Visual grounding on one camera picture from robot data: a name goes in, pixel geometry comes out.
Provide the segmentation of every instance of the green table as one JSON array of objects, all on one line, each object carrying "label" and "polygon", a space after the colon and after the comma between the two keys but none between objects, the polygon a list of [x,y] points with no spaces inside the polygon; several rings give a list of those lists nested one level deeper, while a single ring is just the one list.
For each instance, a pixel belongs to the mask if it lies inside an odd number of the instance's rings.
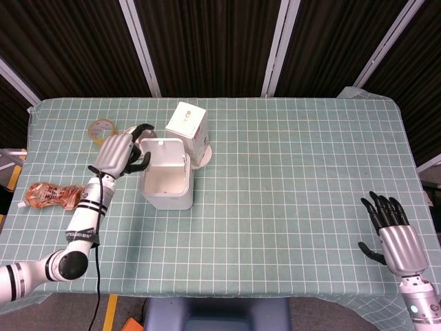
[{"label": "green table", "polygon": [[[386,267],[359,251],[380,250],[360,203],[386,192],[404,206],[440,291],[441,254],[400,111],[387,98],[51,99],[32,109],[28,158],[0,235],[0,264],[65,247],[72,212],[17,209],[31,183],[87,183],[98,147],[96,119],[119,132],[148,122],[159,137],[179,101],[208,110],[214,156],[194,173],[194,205],[159,211],[138,191],[139,174],[116,182],[101,225],[101,290],[134,296],[314,296],[345,305],[382,330],[411,325]],[[9,311],[52,292],[94,292],[85,277],[47,283]]]}]

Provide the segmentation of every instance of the orange object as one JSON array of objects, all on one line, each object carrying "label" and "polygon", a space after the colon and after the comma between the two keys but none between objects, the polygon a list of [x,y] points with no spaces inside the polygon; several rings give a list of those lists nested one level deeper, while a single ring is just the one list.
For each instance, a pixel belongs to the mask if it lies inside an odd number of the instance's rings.
[{"label": "orange object", "polygon": [[25,194],[25,201],[19,206],[30,205],[33,208],[43,208],[48,205],[61,205],[63,209],[74,209],[81,199],[83,185],[58,186],[49,183],[34,183]]},{"label": "orange object", "polygon": [[139,324],[137,321],[135,321],[132,317],[130,317],[121,331],[143,331],[144,327]]}]

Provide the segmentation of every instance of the white box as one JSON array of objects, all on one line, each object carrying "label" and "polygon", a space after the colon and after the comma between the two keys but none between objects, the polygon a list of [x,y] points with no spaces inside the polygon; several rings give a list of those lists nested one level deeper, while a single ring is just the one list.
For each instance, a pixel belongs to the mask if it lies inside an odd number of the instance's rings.
[{"label": "white box", "polygon": [[142,150],[152,153],[141,175],[141,194],[159,210],[186,210],[193,205],[193,170],[180,139],[142,139]]},{"label": "white box", "polygon": [[165,127],[165,135],[169,138],[182,139],[192,165],[198,167],[209,144],[207,111],[189,103],[180,102]]}]

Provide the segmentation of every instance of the white robotic arm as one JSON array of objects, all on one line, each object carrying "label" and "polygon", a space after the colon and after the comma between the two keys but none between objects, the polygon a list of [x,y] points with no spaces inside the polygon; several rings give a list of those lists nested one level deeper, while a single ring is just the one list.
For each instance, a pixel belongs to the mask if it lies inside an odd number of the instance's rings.
[{"label": "white robotic arm", "polygon": [[68,246],[40,261],[0,267],[0,305],[29,295],[43,283],[73,281],[84,275],[90,249],[99,245],[99,223],[112,200],[114,182],[125,173],[146,169],[150,153],[145,153],[140,164],[133,164],[141,154],[134,142],[142,131],[153,129],[141,124],[132,134],[111,136],[105,141],[94,165],[89,167],[96,177],[90,179],[66,230]]},{"label": "white robotic arm", "polygon": [[402,277],[400,291],[416,331],[440,331],[440,302],[430,281],[421,277],[429,264],[415,229],[397,200],[369,194],[376,209],[366,199],[361,201],[380,236],[384,255],[371,251],[363,242],[358,246],[367,257]]}]

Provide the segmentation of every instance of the orange package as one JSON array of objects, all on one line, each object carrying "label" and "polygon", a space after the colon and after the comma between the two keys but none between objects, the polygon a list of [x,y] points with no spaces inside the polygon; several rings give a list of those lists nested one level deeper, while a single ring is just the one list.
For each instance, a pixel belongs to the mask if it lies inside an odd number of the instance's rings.
[{"label": "orange package", "polygon": [[25,194],[25,201],[19,203],[19,208],[30,205],[41,209],[48,205],[61,205],[63,209],[74,209],[81,199],[83,185],[58,186],[49,183],[34,183]]}]

